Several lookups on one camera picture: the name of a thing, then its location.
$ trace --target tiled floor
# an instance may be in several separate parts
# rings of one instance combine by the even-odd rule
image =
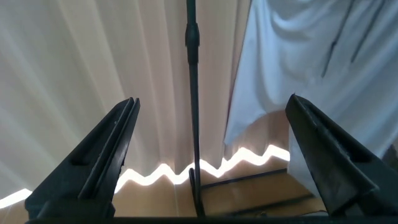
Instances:
[[[274,157],[263,166],[254,166],[242,161],[219,179],[205,171],[202,172],[201,177],[203,184],[208,184],[223,179],[281,169],[286,165],[285,161]],[[308,193],[288,174],[276,174],[206,189],[203,191],[203,203],[207,215],[217,215]],[[194,217],[196,215],[189,181],[173,185],[166,177],[161,177],[150,186],[128,182],[114,196],[113,204],[117,217]],[[288,206],[270,208],[263,213],[268,216],[292,216],[324,209],[320,199],[312,198]],[[1,224],[26,221],[27,212],[24,210],[24,202],[0,210]]]

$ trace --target drawstring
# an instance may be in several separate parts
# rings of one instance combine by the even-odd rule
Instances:
[[[370,33],[371,29],[373,28],[374,22],[376,21],[377,17],[379,16],[380,11],[383,8],[383,5],[385,2],[386,2],[386,0],[382,0],[382,3],[380,3],[379,7],[374,12],[371,22],[369,23],[368,27],[366,28],[364,35],[362,36],[361,40],[359,41],[359,44],[356,47],[353,56],[351,57],[351,63],[353,63],[355,61],[359,50],[361,49],[365,39],[368,37],[368,34]]]
[[[329,67],[331,55],[333,54],[335,46],[336,46],[336,44],[337,44],[337,42],[338,42],[338,40],[340,38],[340,35],[341,35],[342,31],[343,31],[343,28],[344,28],[344,26],[345,26],[345,24],[347,22],[347,18],[348,18],[349,14],[350,14],[350,12],[351,12],[351,10],[353,8],[354,2],[355,2],[355,0],[351,0],[351,2],[349,3],[348,9],[346,11],[346,14],[344,15],[344,18],[343,18],[342,22],[340,23],[340,27],[338,29],[337,35],[336,35],[335,39],[333,40],[333,42],[330,45],[330,49],[328,51],[328,55],[326,56],[326,58],[327,58],[326,64],[325,64],[325,67],[323,68],[323,72],[322,72],[322,75],[321,75],[322,78],[325,77],[325,75],[326,75],[326,71],[328,70],[328,67]]]

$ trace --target white sheet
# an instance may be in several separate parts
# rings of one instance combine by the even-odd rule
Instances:
[[[324,77],[330,45],[350,1],[253,0],[225,143],[255,120],[283,110],[296,93],[381,157],[398,136],[398,1],[355,1]],[[318,194],[289,132],[289,172]]]

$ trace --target brown floor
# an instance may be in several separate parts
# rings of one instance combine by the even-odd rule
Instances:
[[[203,184],[257,174],[285,168],[287,163],[278,158],[271,158],[263,166],[254,166],[240,162],[220,179],[202,172]],[[217,215],[244,208],[250,208],[281,200],[299,197],[309,192],[288,174],[276,174],[258,179],[244,180],[238,183],[222,185],[203,191],[203,204],[207,215]],[[113,204],[117,217],[194,217],[192,192],[189,181],[173,185],[166,177],[161,177],[150,186],[141,186],[128,182],[114,196]],[[294,216],[324,210],[322,201],[317,198],[264,210],[268,216]],[[24,202],[0,210],[0,224],[24,223],[27,212]]]

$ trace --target drying rack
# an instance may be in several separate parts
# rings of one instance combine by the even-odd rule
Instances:
[[[196,20],[196,5],[195,0],[187,0],[187,29],[185,31],[185,46],[187,47],[187,56],[190,74],[190,93],[191,93],[191,111],[192,111],[192,129],[193,129],[193,150],[194,150],[194,164],[195,168],[189,170],[190,184],[192,188],[193,202],[198,217],[205,217],[205,209],[202,202],[201,191],[212,187],[217,187],[225,184],[235,183],[239,181],[255,179],[258,177],[265,177],[270,175],[287,173],[287,169],[278,169],[269,172],[262,172],[259,174],[238,177],[229,180],[222,180],[219,182],[202,185],[200,181],[200,145],[199,145],[199,100],[198,100],[198,49],[200,44],[199,28]],[[304,195],[297,198],[292,198],[276,203],[261,205],[254,208],[247,208],[244,210],[233,211],[225,215],[235,216],[245,213],[252,213],[256,211],[265,210],[267,208],[288,205],[297,203],[308,198],[312,198],[312,194]]]

